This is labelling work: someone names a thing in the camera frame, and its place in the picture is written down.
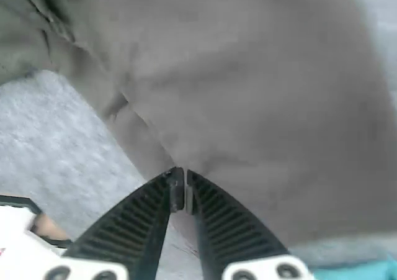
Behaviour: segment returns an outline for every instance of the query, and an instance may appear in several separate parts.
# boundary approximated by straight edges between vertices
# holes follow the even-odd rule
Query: white object
[[[29,231],[34,217],[28,208],[0,206],[1,280],[43,280],[60,266],[69,271],[67,280],[91,280],[103,272],[128,279],[127,269],[118,263],[60,257],[59,249]]]
[[[314,280],[306,265],[291,255],[229,264],[222,280]]]

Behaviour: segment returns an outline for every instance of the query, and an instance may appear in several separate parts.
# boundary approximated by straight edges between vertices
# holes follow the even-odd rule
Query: gray textured surface
[[[141,184],[102,122],[56,74],[5,84],[0,109],[1,191],[56,211],[73,238]]]

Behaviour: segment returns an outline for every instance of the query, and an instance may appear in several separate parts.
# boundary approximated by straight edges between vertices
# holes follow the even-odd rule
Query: gray cloth
[[[288,246],[395,231],[394,113],[355,0],[0,2],[0,81],[67,76],[146,179],[193,169]]]

